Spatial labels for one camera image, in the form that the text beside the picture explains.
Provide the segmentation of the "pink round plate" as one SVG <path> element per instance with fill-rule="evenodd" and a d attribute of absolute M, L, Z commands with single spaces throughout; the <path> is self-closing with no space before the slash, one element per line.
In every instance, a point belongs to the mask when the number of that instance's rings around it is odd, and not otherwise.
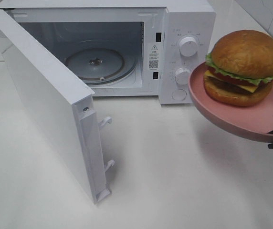
<path fill-rule="evenodd" d="M 203 76 L 206 70 L 207 65 L 203 62 L 189 78 L 189 94 L 201 114 L 229 133 L 253 141 L 273 143 L 273 87 L 267 97 L 254 106 L 220 103 L 205 91 Z"/>

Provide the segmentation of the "burger with lettuce and cheese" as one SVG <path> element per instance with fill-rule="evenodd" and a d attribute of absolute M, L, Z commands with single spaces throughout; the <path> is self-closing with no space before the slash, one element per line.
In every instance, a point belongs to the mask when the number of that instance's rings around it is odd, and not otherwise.
<path fill-rule="evenodd" d="M 273 38 L 255 30 L 231 32 L 215 43 L 205 64 L 208 96 L 225 104 L 253 106 L 273 87 Z"/>

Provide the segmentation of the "round white door button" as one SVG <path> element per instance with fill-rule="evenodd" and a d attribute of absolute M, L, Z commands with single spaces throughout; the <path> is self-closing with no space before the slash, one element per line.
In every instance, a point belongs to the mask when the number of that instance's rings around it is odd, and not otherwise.
<path fill-rule="evenodd" d="M 172 99 L 176 101 L 184 101 L 187 97 L 187 92 L 183 89 L 178 89 L 172 93 Z"/>

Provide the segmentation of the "white timer knob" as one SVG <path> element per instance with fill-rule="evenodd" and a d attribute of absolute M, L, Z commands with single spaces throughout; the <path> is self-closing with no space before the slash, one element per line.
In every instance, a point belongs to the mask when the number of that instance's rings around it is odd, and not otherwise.
<path fill-rule="evenodd" d="M 188 84 L 189 76 L 191 74 L 190 69 L 181 67 L 175 71 L 175 81 L 179 85 Z"/>

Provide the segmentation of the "white microwave door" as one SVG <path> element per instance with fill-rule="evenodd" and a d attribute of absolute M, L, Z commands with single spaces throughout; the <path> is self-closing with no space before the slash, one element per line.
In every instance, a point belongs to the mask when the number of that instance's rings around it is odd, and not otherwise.
<path fill-rule="evenodd" d="M 97 120 L 93 90 L 0 10 L 0 52 L 18 95 L 44 137 L 81 188 L 97 203 L 110 194 L 100 131 L 111 117 Z"/>

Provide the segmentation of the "upper white power knob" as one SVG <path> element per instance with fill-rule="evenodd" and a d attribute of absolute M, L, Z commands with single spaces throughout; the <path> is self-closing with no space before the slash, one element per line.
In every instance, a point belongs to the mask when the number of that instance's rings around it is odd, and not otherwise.
<path fill-rule="evenodd" d="M 179 41 L 179 51 L 182 56 L 191 57 L 197 53 L 199 41 L 192 35 L 187 35 Z"/>

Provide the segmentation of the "white warning label sticker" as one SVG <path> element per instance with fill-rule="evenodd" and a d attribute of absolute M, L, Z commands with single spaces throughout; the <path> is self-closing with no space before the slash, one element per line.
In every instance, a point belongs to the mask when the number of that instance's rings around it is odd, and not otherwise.
<path fill-rule="evenodd" d="M 161 43 L 151 42 L 147 45 L 147 66 L 149 70 L 158 70 L 160 64 Z"/>

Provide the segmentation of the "white microwave oven body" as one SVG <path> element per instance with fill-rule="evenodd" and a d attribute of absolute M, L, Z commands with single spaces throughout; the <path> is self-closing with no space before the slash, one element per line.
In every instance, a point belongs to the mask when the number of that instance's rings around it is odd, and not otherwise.
<path fill-rule="evenodd" d="M 0 10 L 64 65 L 65 58 L 78 50 L 76 43 L 129 43 L 139 55 L 128 76 L 96 86 L 80 80 L 93 90 L 93 96 L 157 96 L 161 104 L 191 102 L 188 84 L 177 84 L 175 71 L 185 67 L 192 73 L 204 61 L 216 17 L 205 0 L 4 0 Z M 179 51 L 179 41 L 187 35 L 199 41 L 198 51 L 191 57 Z M 151 42 L 161 43 L 158 70 L 147 66 Z M 178 89 L 187 92 L 184 101 L 172 99 Z"/>

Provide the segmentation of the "glass microwave turntable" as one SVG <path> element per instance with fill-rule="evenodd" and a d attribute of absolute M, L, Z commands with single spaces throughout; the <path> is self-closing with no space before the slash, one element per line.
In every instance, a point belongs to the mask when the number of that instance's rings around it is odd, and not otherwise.
<path fill-rule="evenodd" d="M 65 58 L 65 65 L 87 85 L 118 81 L 137 65 L 139 52 L 129 43 L 87 40 L 75 45 L 78 50 Z"/>

